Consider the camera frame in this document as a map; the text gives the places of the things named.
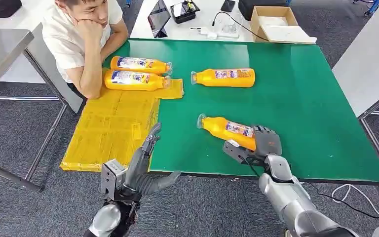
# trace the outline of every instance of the man's arm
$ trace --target man's arm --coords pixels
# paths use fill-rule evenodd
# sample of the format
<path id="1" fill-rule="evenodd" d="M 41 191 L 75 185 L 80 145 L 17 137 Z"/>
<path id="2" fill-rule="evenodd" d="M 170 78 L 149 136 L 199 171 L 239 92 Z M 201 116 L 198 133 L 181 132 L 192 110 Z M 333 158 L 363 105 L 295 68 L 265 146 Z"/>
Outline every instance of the man's arm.
<path id="1" fill-rule="evenodd" d="M 88 99 L 100 96 L 102 86 L 101 36 L 102 26 L 91 20 L 74 22 L 85 42 L 85 65 L 67 69 L 66 73 L 78 91 Z"/>
<path id="2" fill-rule="evenodd" d="M 121 19 L 117 24 L 110 24 L 110 27 L 114 33 L 110 35 L 107 43 L 101 50 L 101 62 L 103 62 L 108 55 L 120 48 L 128 38 L 128 29 L 123 19 Z"/>

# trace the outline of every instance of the green mat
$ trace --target green mat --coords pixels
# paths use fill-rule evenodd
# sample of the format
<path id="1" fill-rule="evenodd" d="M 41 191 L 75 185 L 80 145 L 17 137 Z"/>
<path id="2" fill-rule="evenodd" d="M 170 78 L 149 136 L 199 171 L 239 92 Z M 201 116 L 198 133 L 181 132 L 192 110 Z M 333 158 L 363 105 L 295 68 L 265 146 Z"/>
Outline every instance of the green mat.
<path id="1" fill-rule="evenodd" d="M 254 175 L 224 154 L 223 140 L 196 128 L 205 113 L 275 130 L 299 179 L 379 182 L 376 152 L 316 45 L 130 39 L 113 55 L 171 61 L 172 78 L 184 80 L 183 99 L 160 103 L 152 171 Z M 251 88 L 190 83 L 191 71 L 248 67 Z"/>

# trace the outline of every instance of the yellow tape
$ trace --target yellow tape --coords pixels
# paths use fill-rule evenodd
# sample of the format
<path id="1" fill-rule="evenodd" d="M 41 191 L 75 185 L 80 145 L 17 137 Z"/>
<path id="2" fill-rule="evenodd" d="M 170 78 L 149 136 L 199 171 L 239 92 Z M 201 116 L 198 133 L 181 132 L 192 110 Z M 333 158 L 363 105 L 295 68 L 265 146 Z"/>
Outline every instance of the yellow tape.
<path id="1" fill-rule="evenodd" d="M 156 91 L 102 88 L 88 100 L 60 164 L 63 170 L 100 171 L 101 164 L 117 159 L 127 166 L 157 122 L 159 98 L 182 98 L 182 79 Z"/>

